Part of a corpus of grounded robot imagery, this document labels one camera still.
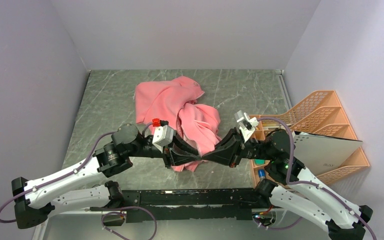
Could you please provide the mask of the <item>pink zip-up jacket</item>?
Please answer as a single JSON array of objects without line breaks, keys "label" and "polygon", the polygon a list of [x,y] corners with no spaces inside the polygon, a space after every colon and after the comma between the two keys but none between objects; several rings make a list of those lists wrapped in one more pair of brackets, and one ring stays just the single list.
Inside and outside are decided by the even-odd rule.
[{"label": "pink zip-up jacket", "polygon": [[199,155],[207,154],[221,141],[218,135],[221,119],[216,108],[197,102],[204,93],[196,81],[186,76],[141,82],[135,87],[134,95],[136,123],[167,121]]}]

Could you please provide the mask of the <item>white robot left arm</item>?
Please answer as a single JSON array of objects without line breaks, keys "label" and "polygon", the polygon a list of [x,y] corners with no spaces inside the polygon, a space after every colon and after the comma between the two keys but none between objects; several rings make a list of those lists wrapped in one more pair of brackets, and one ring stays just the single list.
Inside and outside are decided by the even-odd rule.
[{"label": "white robot left arm", "polygon": [[166,167],[200,160],[198,150],[164,123],[144,135],[132,124],[109,132],[111,140],[94,147],[80,162],[51,175],[11,182],[15,222],[19,229],[35,227],[48,218],[81,208],[117,210],[125,197],[111,177],[132,167],[132,157],[162,159]]}]

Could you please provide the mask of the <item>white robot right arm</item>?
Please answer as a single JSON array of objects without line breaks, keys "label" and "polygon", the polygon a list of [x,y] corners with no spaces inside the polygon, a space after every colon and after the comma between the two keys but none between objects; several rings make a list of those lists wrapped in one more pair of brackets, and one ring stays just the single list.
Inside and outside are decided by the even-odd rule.
[{"label": "white robot right arm", "polygon": [[289,129],[272,131],[265,140],[244,140],[236,129],[219,142],[203,159],[235,167],[243,158],[265,159],[269,179],[254,187],[255,202],[291,211],[325,230],[332,240],[362,240],[369,232],[373,210],[356,205],[319,180],[294,154],[294,135]]}]

